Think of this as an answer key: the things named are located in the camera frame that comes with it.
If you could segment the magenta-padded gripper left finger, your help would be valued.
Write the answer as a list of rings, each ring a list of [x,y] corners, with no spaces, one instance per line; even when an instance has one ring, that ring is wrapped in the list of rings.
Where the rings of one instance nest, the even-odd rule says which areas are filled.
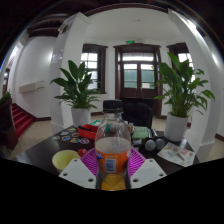
[[[95,149],[89,150],[80,159],[72,159],[60,177],[84,188],[95,189],[99,172]]]

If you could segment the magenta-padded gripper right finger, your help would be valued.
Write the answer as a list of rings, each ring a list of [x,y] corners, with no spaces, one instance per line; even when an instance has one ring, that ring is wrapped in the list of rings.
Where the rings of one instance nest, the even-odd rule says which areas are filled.
[[[127,163],[130,188],[140,188],[166,176],[166,173],[153,159],[146,159],[135,149],[130,150]]]

